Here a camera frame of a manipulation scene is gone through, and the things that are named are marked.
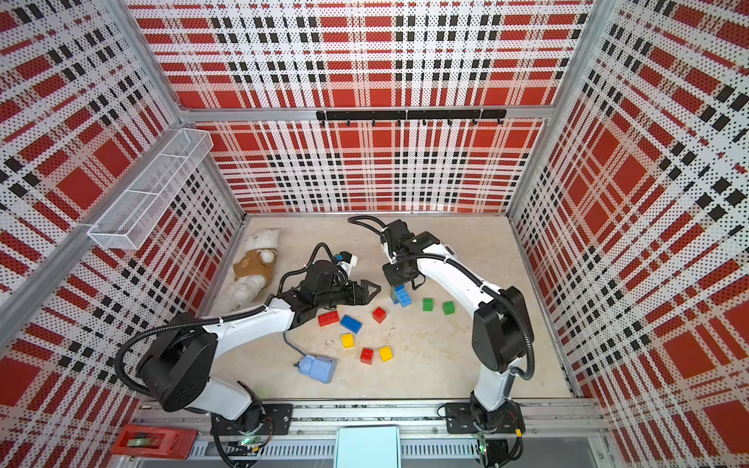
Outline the light blue long lego brick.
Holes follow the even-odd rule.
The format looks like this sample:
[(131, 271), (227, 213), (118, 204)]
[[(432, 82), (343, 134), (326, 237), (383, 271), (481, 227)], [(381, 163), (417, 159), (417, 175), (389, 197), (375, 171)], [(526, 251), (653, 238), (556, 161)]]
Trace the light blue long lego brick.
[(408, 307), (413, 303), (413, 300), (411, 299), (411, 296), (405, 286), (398, 286), (393, 290), (395, 290), (398, 296), (399, 305), (401, 305), (402, 307)]

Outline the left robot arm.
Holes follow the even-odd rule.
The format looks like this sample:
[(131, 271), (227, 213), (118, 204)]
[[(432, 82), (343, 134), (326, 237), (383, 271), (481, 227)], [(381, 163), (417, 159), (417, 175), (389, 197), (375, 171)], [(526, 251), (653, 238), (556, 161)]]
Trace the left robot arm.
[(382, 288), (351, 279), (352, 253), (311, 257), (298, 269), (302, 282), (281, 288), (261, 305), (220, 317), (175, 316), (168, 324), (142, 331), (120, 345), (114, 371), (129, 389), (154, 398), (163, 411), (208, 413), (240, 433), (269, 423), (261, 398), (247, 384), (216, 378), (216, 361), (270, 335), (282, 335), (315, 319), (320, 310), (370, 304)]

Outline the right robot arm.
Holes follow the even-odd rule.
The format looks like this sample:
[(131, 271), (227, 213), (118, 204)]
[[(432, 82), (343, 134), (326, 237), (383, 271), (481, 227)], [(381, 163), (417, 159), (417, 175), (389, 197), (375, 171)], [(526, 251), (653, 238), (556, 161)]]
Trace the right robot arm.
[(461, 263), (454, 251), (432, 233), (415, 234), (403, 220), (386, 223), (357, 214), (347, 219), (378, 235), (387, 263), (384, 277), (393, 288), (422, 277), (440, 285), (471, 316), (471, 345), (480, 362), (479, 378), (469, 397), (472, 431), (524, 433), (520, 406), (510, 397), (517, 378), (536, 371), (534, 331), (525, 298), (515, 287), (499, 288)]

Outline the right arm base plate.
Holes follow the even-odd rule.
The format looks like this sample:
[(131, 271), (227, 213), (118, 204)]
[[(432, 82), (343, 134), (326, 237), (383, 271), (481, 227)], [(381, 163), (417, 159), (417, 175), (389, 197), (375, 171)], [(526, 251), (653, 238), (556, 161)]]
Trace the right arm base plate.
[(445, 406), (447, 431), (450, 434), (516, 434), (526, 432), (520, 405), (506, 401), (494, 411), (478, 403), (448, 403)]

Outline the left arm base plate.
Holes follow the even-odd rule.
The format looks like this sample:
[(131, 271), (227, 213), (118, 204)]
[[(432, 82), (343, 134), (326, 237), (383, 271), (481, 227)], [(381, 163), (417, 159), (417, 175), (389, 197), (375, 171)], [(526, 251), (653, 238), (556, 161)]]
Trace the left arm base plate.
[(212, 415), (212, 429), (218, 436), (285, 436), (289, 433), (294, 406), (253, 403), (238, 419)]

